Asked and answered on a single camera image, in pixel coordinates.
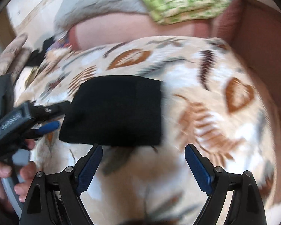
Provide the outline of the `black pants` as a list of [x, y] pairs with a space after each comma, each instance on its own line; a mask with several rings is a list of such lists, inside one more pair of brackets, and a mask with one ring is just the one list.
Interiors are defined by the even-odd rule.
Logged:
[[80, 85], [67, 110], [59, 140], [133, 148], [161, 143], [161, 81], [110, 75]]

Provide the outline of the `black garment pile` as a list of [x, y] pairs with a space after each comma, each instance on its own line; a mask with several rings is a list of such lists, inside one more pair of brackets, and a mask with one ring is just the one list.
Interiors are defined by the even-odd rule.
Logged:
[[39, 67], [40, 64], [43, 62], [46, 52], [48, 50], [49, 47], [51, 47], [53, 45], [53, 43], [55, 42], [54, 37], [50, 37], [48, 39], [46, 39], [43, 42], [43, 46], [41, 50], [34, 50], [31, 54], [29, 59], [27, 60], [25, 66], [27, 67], [34, 67], [37, 66]]

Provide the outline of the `leaf pattern fleece blanket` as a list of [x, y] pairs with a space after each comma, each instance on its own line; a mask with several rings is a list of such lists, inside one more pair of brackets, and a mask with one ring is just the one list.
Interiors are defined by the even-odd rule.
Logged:
[[281, 109], [258, 76], [221, 39], [147, 37], [124, 44], [48, 52], [17, 103], [72, 100], [106, 75], [160, 80], [161, 145], [104, 147], [81, 200], [94, 224], [192, 224], [207, 195], [184, 158], [192, 143], [213, 165], [253, 173], [268, 224], [281, 222]]

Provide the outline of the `grey quilted blanket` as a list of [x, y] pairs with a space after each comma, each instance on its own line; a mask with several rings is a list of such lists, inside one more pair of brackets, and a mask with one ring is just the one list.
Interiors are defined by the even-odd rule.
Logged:
[[63, 0], [54, 18], [54, 35], [88, 18], [118, 12], [148, 14], [148, 9], [142, 0]]

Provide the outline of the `pink bed mattress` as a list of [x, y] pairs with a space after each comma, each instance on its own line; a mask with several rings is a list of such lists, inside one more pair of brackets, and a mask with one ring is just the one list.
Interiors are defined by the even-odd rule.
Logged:
[[241, 11], [241, 0], [234, 0], [214, 19], [192, 20], [172, 25], [159, 25], [146, 14], [110, 13], [79, 22], [69, 30], [68, 38], [74, 50], [86, 50], [99, 45], [150, 36], [224, 36], [228, 39], [239, 21]]

